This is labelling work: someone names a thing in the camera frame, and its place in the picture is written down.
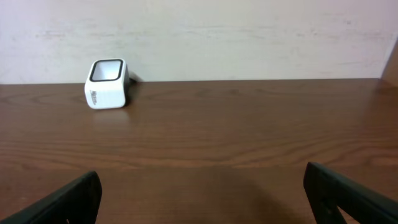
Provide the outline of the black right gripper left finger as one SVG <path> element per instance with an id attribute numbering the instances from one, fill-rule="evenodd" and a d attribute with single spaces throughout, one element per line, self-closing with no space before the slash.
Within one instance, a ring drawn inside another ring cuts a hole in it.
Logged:
<path id="1" fill-rule="evenodd" d="M 1 220 L 3 224 L 94 224 L 102 196 L 100 178 L 90 171 L 27 208 Z"/>

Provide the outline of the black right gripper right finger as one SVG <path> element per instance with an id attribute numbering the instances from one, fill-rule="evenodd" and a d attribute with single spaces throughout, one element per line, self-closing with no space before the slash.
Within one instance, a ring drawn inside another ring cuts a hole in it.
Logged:
<path id="1" fill-rule="evenodd" d="M 397 223 L 397 202 L 318 164 L 309 162 L 303 186 L 315 221 L 345 223 L 345 211 L 358 223 Z"/>

